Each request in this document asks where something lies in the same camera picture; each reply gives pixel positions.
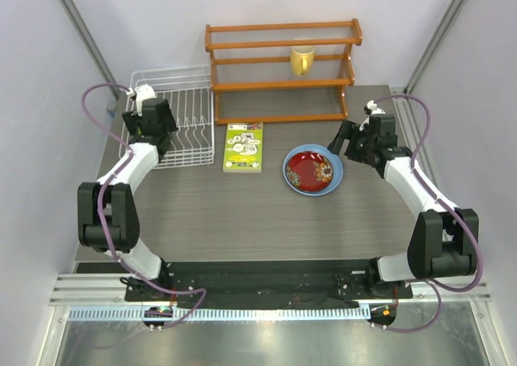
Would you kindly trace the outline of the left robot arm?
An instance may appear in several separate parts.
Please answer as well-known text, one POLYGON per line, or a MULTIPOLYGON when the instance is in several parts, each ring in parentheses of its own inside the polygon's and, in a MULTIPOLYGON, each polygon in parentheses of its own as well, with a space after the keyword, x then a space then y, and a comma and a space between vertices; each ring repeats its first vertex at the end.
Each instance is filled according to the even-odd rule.
POLYGON ((160 97, 143 101, 141 112, 122 117, 130 134, 124 156, 96 182, 78 188, 78 240, 122 262, 136 278, 145 278, 145 292, 161 301, 170 295, 172 281, 163 260, 140 240, 134 192, 166 155, 177 125, 169 103, 160 97))

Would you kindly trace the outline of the blue plate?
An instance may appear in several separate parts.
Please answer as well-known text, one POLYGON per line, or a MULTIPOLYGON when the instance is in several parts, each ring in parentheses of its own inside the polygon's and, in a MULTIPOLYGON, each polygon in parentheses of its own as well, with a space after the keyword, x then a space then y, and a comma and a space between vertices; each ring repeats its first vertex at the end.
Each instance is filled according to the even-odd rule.
POLYGON ((332 192, 341 183, 341 181, 343 179, 343 174, 344 174, 343 164, 342 164, 341 160, 339 159, 339 157, 337 155, 332 154, 325 146, 323 146, 323 145, 316 145, 316 144, 299 145, 296 148, 294 148, 293 150, 291 150, 288 153, 288 155, 286 156, 286 158, 284 159, 282 171, 283 171, 284 179, 285 179, 287 185, 290 188, 292 188, 294 191, 296 191, 297 193, 300 193, 300 194, 302 194, 304 196, 323 196, 323 195, 326 195, 326 194, 332 192), (314 151, 314 152, 317 152, 317 153, 320 153, 320 154, 324 155, 326 158, 328 158, 330 160, 330 162, 332 164, 332 167, 334 168, 334 179, 333 179, 332 183, 327 188, 325 188, 324 190, 322 190, 320 192, 305 193, 305 192, 302 192, 302 191, 299 191, 299 190, 295 189, 287 181, 287 176, 286 176, 286 173, 284 171, 284 168, 286 167, 288 160, 293 155, 295 155, 295 154, 297 154, 299 152, 303 152, 303 151, 314 151))

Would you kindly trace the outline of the red floral plate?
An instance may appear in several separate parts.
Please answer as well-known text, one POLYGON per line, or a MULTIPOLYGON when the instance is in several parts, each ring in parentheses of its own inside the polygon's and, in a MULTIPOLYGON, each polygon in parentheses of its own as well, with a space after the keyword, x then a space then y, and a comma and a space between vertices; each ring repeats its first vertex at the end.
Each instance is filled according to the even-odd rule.
POLYGON ((284 171, 287 181, 297 190, 316 193, 327 188, 334 179, 334 168, 328 158, 314 151, 293 155, 284 171))

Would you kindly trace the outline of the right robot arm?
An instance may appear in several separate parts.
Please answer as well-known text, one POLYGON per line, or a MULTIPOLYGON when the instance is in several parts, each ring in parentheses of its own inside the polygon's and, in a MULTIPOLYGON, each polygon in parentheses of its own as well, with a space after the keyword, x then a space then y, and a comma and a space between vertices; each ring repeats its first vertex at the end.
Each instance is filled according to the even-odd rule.
POLYGON ((344 120, 328 146, 332 154, 371 166, 405 201, 416 223, 406 252, 373 259, 364 280, 369 294, 383 297, 394 282, 472 276, 474 288, 482 277, 478 245, 479 218, 471 208, 459 208, 425 176, 414 152, 397 141, 395 118, 372 114, 362 124, 344 120))

